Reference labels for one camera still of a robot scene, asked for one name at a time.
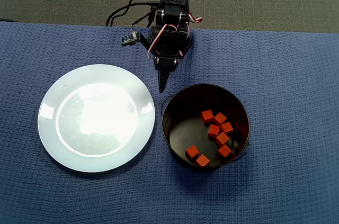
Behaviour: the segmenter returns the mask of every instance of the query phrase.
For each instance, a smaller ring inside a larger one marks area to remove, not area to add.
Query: pot handle
[[[231,162],[236,162],[237,160],[240,160],[247,153],[248,148],[249,148],[249,140],[247,141],[247,144],[246,144],[243,152],[238,157],[236,157],[234,160],[232,160]]]
[[[174,95],[170,95],[170,96],[168,96],[165,100],[164,100],[164,102],[163,102],[163,104],[161,105],[161,109],[160,109],[160,114],[161,115],[163,115],[163,107],[164,107],[164,105],[165,105],[165,102],[169,99],[169,98],[172,98]]]

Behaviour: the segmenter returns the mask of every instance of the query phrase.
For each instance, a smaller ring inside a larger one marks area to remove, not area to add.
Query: orange block
[[[215,117],[214,117],[214,122],[217,124],[217,125],[222,125],[223,122],[226,121],[226,116],[223,115],[223,113],[219,113],[217,114]]]
[[[210,129],[208,130],[208,137],[209,138],[216,138],[217,135],[219,135],[219,126],[216,126],[214,124],[210,125]]]
[[[222,147],[227,141],[229,137],[224,133],[220,133],[219,136],[216,137],[216,143],[219,147]]]
[[[228,133],[228,132],[233,131],[233,128],[232,128],[232,125],[230,124],[230,122],[223,123],[221,125],[221,129],[224,133]]]
[[[199,151],[195,147],[195,145],[187,148],[185,153],[186,153],[187,158],[190,160],[195,160],[199,156]]]
[[[195,164],[198,166],[206,167],[210,160],[204,155],[200,155],[200,157],[195,161]]]
[[[213,121],[213,114],[211,110],[206,110],[201,113],[201,119],[203,123],[209,123]]]
[[[223,145],[219,150],[218,150],[218,155],[222,158],[225,159],[230,153],[231,149],[229,149],[227,146]]]

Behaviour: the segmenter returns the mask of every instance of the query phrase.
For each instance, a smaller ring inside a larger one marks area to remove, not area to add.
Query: white plate
[[[38,130],[56,161],[101,172],[134,158],[154,121],[152,96],[139,78],[119,67],[89,65],[65,74],[47,91]]]

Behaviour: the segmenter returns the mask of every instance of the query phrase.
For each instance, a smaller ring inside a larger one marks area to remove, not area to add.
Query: table
[[[145,48],[121,47],[128,32],[0,23],[1,223],[339,221],[339,34],[194,30],[160,94]],[[89,64],[134,73],[156,107],[142,152],[98,174],[58,165],[37,130],[48,88]],[[233,92],[251,121],[247,154],[204,174],[175,162],[160,125],[165,97],[197,83]]]

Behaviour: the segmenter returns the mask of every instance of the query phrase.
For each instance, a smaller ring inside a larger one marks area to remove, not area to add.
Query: wooden cube
[[[216,143],[219,147],[222,147],[227,141],[229,137],[224,133],[220,133],[219,136],[216,137]]]
[[[219,129],[220,127],[219,126],[216,126],[214,124],[211,124],[210,125],[210,128],[208,130],[208,137],[209,138],[216,138],[217,135],[219,135]]]
[[[195,161],[195,164],[198,166],[206,167],[210,160],[204,155],[200,155],[200,157]]]
[[[213,121],[220,126],[226,121],[226,119],[226,116],[224,116],[223,113],[220,112],[214,117]]]
[[[199,156],[199,151],[195,147],[195,145],[187,148],[185,153],[186,153],[186,156],[189,160],[195,160]]]
[[[231,152],[232,152],[231,149],[229,149],[226,145],[223,145],[218,150],[218,155],[220,158],[225,159]]]
[[[213,114],[211,110],[206,110],[201,113],[201,119],[203,123],[209,123],[213,121]]]
[[[223,123],[221,125],[221,129],[224,133],[228,133],[228,132],[233,131],[233,128],[232,128],[232,125],[230,124],[230,122]]]

